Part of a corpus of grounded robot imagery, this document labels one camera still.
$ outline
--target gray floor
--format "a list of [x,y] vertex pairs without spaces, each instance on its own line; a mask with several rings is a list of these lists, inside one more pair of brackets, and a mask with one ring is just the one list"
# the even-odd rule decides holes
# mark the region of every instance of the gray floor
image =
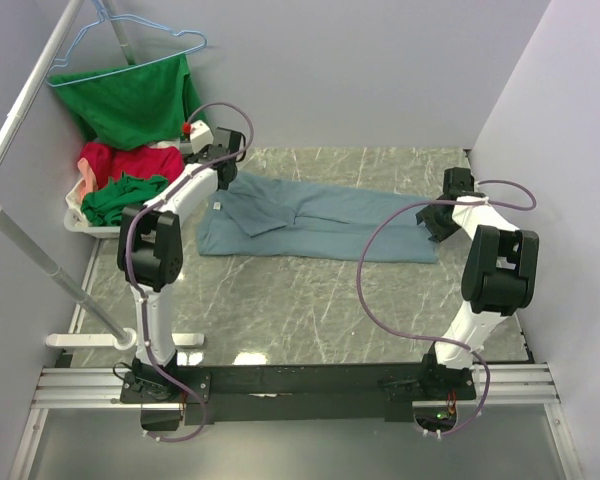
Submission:
[[[468,166],[460,149],[254,149],[243,168],[269,177],[437,197],[443,172]],[[174,288],[174,331],[207,337],[204,362],[231,364],[240,354],[268,363],[419,361],[426,342],[392,337],[362,311],[355,262],[294,257],[199,257],[195,226],[185,222],[185,264]],[[462,301],[460,279],[469,248],[462,232],[439,246],[437,265],[375,264],[364,272],[369,305],[403,331],[441,335]],[[122,325],[135,327],[133,299],[116,268],[117,241],[103,242],[94,298]],[[87,317],[83,333],[104,330]],[[485,345],[487,360],[527,360],[516,319],[500,325]],[[131,358],[112,350],[79,351],[73,366],[111,366]]]
[[139,416],[51,410],[30,478],[565,478],[542,406],[487,407],[440,443],[412,424],[369,419],[220,423],[189,442],[156,444],[142,437]]

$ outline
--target clothes hanger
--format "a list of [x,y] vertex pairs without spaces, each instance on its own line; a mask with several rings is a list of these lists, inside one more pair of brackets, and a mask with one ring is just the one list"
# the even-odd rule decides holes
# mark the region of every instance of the clothes hanger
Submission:
[[80,32],[78,33],[78,35],[76,36],[75,40],[73,41],[73,43],[71,44],[71,46],[69,47],[69,50],[67,50],[67,54],[64,58],[58,58],[56,57],[54,59],[54,62],[59,62],[59,63],[55,63],[54,65],[51,66],[51,68],[49,69],[48,73],[51,73],[52,70],[56,69],[56,68],[65,68],[69,66],[69,59],[71,57],[71,52],[73,51],[73,49],[80,43],[80,41],[84,38],[84,36],[87,34],[87,32],[97,26],[100,25],[104,22],[106,22],[107,20],[109,20],[110,22],[121,22],[121,21],[129,21],[129,22],[133,22],[133,23],[137,23],[139,25],[144,25],[145,27],[150,27],[150,28],[155,28],[158,30],[162,30],[165,31],[169,34],[171,34],[174,37],[181,37],[183,35],[198,35],[199,37],[202,37],[202,43],[200,45],[196,45],[195,47],[191,47],[187,50],[183,50],[181,52],[178,53],[174,53],[172,55],[167,55],[166,57],[162,57],[159,58],[157,60],[152,60],[150,62],[146,62],[146,63],[142,63],[140,65],[133,65],[130,66],[129,68],[125,68],[122,70],[116,70],[115,72],[108,72],[108,73],[103,73],[102,75],[98,75],[96,77],[89,77],[89,78],[81,78],[79,80],[72,80],[69,82],[64,82],[64,83],[50,83],[48,78],[46,80],[47,85],[53,87],[53,88],[57,88],[57,87],[63,87],[65,85],[73,85],[75,83],[81,83],[81,82],[86,82],[89,80],[95,80],[96,78],[103,78],[103,77],[109,77],[111,75],[116,75],[118,73],[122,73],[122,72],[128,72],[130,70],[135,70],[137,68],[142,68],[142,67],[146,67],[147,65],[152,65],[154,63],[158,63],[161,62],[163,60],[166,60],[168,58],[173,58],[176,57],[178,55],[189,55],[190,53],[193,52],[197,52],[199,50],[202,50],[204,47],[207,46],[207,37],[202,33],[199,32],[197,30],[182,30],[180,32],[175,32],[174,30],[170,29],[169,27],[166,27],[164,25],[160,25],[159,23],[155,23],[152,22],[150,20],[147,20],[146,18],[142,18],[139,17],[137,15],[131,15],[131,14],[122,14],[122,15],[111,15],[109,13],[109,11],[104,7],[104,5],[102,5],[100,3],[99,0],[91,0],[93,2],[94,7],[96,8],[96,12],[98,15],[98,21],[91,23],[89,25],[84,26]]

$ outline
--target green cloth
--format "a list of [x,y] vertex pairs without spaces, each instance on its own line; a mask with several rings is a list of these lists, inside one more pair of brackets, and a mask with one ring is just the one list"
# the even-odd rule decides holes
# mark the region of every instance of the green cloth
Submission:
[[[182,124],[200,106],[184,55],[129,70],[53,75],[51,84],[108,77],[55,87],[87,141],[95,138],[120,150],[182,135]],[[196,120],[205,120],[201,115]]]
[[81,210],[96,227],[119,226],[124,207],[141,205],[161,193],[168,185],[169,181],[160,175],[144,180],[123,173],[117,182],[109,178],[109,184],[102,190],[87,193],[82,200]]

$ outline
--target white wall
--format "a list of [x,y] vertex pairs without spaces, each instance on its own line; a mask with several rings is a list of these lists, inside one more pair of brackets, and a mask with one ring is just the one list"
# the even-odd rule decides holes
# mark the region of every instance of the white wall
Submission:
[[540,235],[536,294],[521,317],[588,478],[600,479],[600,0],[551,2],[471,161],[479,178],[537,193],[535,212],[510,213]]
[[[0,126],[33,67],[51,25],[30,2],[0,2]],[[0,169],[0,202],[76,279],[92,242],[62,227],[63,196],[75,181],[80,138],[43,87]],[[43,365],[47,334],[67,331],[73,305],[0,234],[0,479],[17,450]]]
[[[64,0],[37,2],[52,17]],[[115,4],[206,33],[189,57],[202,98],[242,106],[259,145],[472,147],[548,0]],[[197,41],[129,32],[145,60]],[[244,128],[229,111],[212,118]]]

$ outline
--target marble tabletop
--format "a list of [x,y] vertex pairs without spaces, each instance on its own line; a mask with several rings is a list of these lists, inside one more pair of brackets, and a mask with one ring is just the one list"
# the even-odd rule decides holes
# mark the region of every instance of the marble tabletop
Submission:
[[[241,168],[274,178],[437,197],[444,170],[454,166],[468,166],[461,149],[257,148]],[[355,262],[198,256],[195,228],[205,208],[182,228],[185,260],[173,308],[174,332],[206,335],[203,363],[232,364],[245,356],[270,364],[414,362],[429,349],[428,342],[391,336],[369,320],[356,294]],[[363,283],[370,307],[394,328],[442,335],[462,302],[469,244],[463,232],[456,233],[437,247],[435,265],[368,264]],[[116,250],[117,240],[102,242],[91,293],[120,324],[135,328],[133,298],[116,267]],[[104,333],[88,315],[81,331]],[[80,350],[72,366],[111,366],[132,356]],[[493,332],[484,356],[528,359],[517,319]]]

